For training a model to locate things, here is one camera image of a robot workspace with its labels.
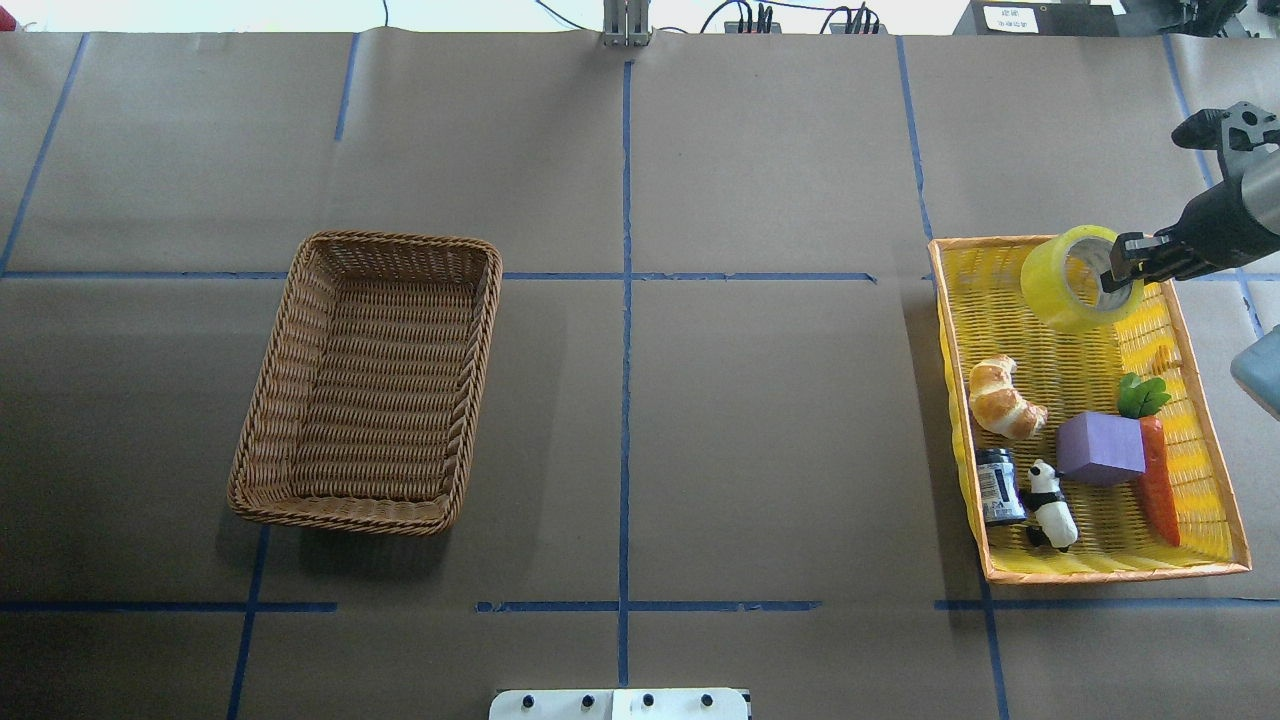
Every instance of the yellow tape roll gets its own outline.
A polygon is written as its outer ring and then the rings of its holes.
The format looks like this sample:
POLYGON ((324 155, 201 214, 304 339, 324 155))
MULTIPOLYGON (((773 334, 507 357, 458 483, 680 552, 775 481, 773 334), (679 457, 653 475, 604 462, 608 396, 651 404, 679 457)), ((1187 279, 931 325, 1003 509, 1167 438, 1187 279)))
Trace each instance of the yellow tape roll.
POLYGON ((1032 250, 1023 264, 1023 299, 1046 325, 1062 333, 1083 333, 1110 325, 1142 304, 1142 281, 1116 292, 1102 292, 1100 275, 1111 269, 1115 231, 1098 225, 1079 225, 1032 250), (1071 292, 1066 279, 1066 259, 1075 258, 1094 275, 1097 305, 1088 305, 1071 292))

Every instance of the basket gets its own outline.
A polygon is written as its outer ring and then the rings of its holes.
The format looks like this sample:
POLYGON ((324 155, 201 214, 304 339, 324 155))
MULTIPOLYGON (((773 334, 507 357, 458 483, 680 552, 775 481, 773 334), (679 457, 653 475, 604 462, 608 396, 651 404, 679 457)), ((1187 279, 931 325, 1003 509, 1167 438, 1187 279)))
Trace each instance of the basket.
POLYGON ((458 237, 298 249, 228 487, 260 523, 428 536, 471 469, 502 259, 458 237))
MULTIPOLYGON (((1147 284, 1137 313, 1082 334, 1059 334, 1027 307, 1019 278, 1030 250, 1052 240, 980 237, 929 245, 938 287, 952 447, 969 527, 983 571, 993 583, 1110 583, 1249 570, 1249 547, 1213 434, 1187 325, 1171 283, 1147 284), (1050 410, 1044 432, 1014 442, 970 421, 968 370, 1005 354, 1019 361, 1014 382, 1050 410), (1128 372, 1160 375, 1172 400, 1158 416, 1169 445, 1181 546, 1148 528, 1132 483, 1096 487, 1062 483, 1080 539, 1062 553, 1036 548, 1021 525, 988 528, 978 501, 977 447, 1011 447, 1019 469, 1056 456, 1056 428, 1085 410, 1115 413, 1119 378, 1128 372)), ((1087 268, 1069 268, 1076 293, 1096 293, 1087 268)))

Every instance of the croissant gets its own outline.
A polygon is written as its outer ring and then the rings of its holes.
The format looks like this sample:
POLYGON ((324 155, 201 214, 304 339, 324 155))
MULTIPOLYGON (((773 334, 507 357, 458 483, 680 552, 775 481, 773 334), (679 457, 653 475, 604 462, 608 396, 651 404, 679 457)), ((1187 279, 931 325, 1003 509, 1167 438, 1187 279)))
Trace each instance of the croissant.
POLYGON ((1010 439, 1027 439, 1041 432, 1048 409, 1033 405, 1014 388, 1018 363, 1007 355, 988 357, 969 373, 969 409, 983 428, 1010 439))

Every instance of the purple cube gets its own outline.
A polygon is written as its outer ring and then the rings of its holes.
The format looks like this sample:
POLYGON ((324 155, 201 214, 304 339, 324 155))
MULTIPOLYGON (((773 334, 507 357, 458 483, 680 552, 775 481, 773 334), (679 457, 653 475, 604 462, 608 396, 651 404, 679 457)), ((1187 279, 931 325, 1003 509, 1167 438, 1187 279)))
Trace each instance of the purple cube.
POLYGON ((1057 474, 1094 486, 1115 486, 1147 470, 1138 420, 1080 413, 1057 429, 1057 474))

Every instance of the table surface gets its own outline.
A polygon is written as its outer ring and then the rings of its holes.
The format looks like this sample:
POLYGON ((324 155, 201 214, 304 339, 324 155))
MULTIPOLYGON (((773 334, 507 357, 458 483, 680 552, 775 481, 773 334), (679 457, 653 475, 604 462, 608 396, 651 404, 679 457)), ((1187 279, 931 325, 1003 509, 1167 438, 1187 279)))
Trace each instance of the table surface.
POLYGON ((595 35, 0 37, 0 705, 484 717, 731 685, 758 717, 1266 716, 1280 424, 1230 359, 1280 256, 1180 283, 1248 574, 982 582, 931 237, 1152 231, 1169 131, 1280 45, 595 35), (428 539, 236 518, 297 243, 489 240, 471 488, 428 539))

